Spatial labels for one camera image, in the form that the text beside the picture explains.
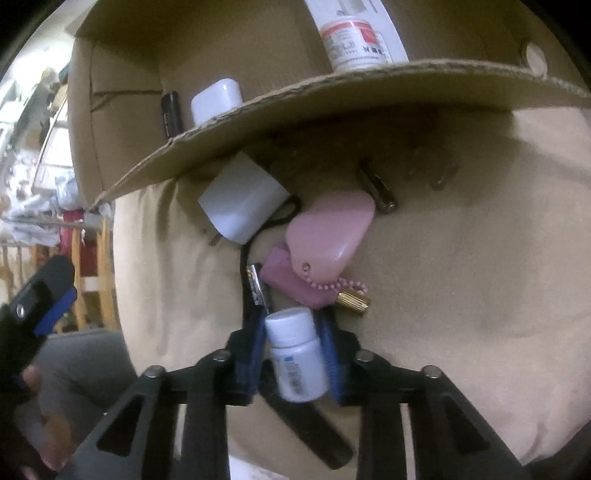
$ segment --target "black cord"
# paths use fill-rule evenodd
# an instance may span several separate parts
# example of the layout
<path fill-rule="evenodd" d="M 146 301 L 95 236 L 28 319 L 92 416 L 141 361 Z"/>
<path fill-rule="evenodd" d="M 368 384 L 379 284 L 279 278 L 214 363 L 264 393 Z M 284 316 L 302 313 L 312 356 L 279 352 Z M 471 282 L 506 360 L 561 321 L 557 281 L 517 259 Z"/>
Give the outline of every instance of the black cord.
<path fill-rule="evenodd" d="M 256 240 L 257 236 L 269 228 L 273 228 L 280 225 L 285 225 L 291 222 L 298 213 L 301 212 L 301 199 L 296 196 L 289 197 L 285 203 L 278 209 L 281 210 L 285 206 L 292 205 L 292 210 L 285 216 L 280 218 L 270 218 L 263 226 L 257 230 L 252 238 L 242 245 L 240 249 L 240 281 L 242 283 L 242 321 L 244 322 L 250 313 L 250 309 L 254 305 L 251 295 L 251 287 L 248 281 L 248 275 L 246 274 L 246 267 L 248 266 L 248 256 L 251 252 L 252 244 Z"/>

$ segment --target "beige fabric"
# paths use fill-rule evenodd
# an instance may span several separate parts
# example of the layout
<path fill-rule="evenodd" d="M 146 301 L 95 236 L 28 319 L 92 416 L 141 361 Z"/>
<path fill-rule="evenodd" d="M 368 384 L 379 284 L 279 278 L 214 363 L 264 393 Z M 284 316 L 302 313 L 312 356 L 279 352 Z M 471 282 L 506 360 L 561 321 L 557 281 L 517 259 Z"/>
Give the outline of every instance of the beige fabric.
<path fill-rule="evenodd" d="M 403 181 L 388 157 L 396 145 L 379 155 L 401 207 L 376 216 L 347 272 L 368 284 L 370 311 L 340 313 L 340 324 L 395 365 L 442 367 L 528 462 L 591 417 L 590 128 L 577 109 L 444 111 L 439 125 L 461 164 L 444 191 Z M 278 156 L 271 171 L 309 205 L 357 187 L 359 152 L 347 150 Z M 239 327 L 238 247 L 208 245 L 215 233 L 197 203 L 219 167 L 116 203 L 119 311 L 139 372 L 191 365 Z M 264 234 L 252 260 L 282 233 Z M 357 409 L 322 408 L 356 439 Z M 260 400 L 230 409 L 229 437 L 234 454 L 292 480 L 355 477 L 353 464 L 329 472 Z"/>

